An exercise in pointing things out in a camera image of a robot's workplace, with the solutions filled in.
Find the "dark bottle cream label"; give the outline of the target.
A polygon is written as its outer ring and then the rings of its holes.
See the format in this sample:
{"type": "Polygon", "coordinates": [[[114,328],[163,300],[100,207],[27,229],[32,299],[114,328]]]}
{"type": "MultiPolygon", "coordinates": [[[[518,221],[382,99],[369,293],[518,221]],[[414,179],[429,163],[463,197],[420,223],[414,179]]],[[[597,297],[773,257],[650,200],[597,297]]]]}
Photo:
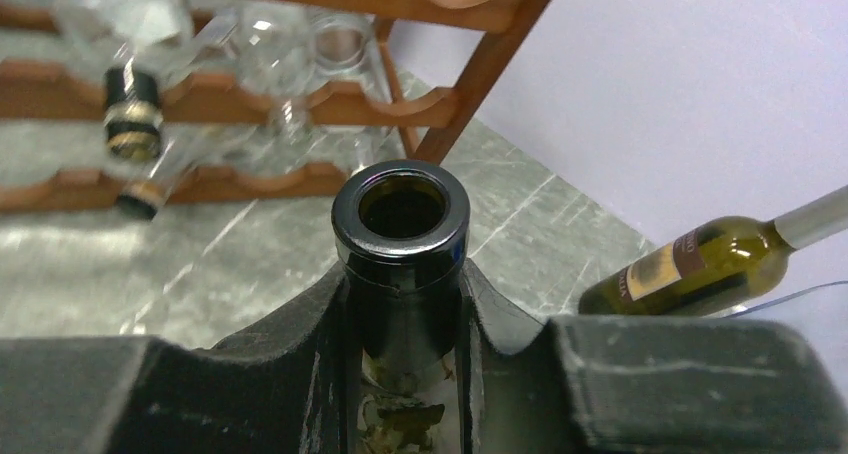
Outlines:
{"type": "Polygon", "coordinates": [[[385,161],[351,177],[331,222],[361,346],[362,453],[460,453],[456,348],[470,202],[424,161],[385,161]]]}

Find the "green wine bottle silver cap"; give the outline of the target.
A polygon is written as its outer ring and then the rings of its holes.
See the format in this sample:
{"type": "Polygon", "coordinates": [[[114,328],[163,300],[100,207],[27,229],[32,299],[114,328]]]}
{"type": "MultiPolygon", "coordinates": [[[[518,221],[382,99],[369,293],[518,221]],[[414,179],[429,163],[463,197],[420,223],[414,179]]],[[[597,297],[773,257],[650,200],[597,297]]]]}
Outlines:
{"type": "Polygon", "coordinates": [[[587,289],[581,315],[706,316],[772,291],[795,252],[847,228],[841,187],[769,221],[708,221],[587,289]]]}

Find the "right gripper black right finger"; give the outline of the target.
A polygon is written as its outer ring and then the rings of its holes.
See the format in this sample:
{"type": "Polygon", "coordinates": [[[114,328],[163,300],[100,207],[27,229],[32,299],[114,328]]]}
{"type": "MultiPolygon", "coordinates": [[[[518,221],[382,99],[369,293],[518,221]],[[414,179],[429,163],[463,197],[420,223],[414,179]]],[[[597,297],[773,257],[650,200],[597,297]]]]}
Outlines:
{"type": "Polygon", "coordinates": [[[537,319],[472,262],[457,342],[465,453],[843,453],[811,344],[762,320],[537,319]]]}

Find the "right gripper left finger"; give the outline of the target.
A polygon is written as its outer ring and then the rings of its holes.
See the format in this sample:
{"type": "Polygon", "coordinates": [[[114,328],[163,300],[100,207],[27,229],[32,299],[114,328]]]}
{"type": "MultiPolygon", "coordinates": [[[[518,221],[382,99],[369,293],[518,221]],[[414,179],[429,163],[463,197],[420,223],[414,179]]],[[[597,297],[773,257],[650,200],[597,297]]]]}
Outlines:
{"type": "Polygon", "coordinates": [[[343,271],[209,349],[155,336],[1,343],[5,453],[349,453],[343,271]]]}

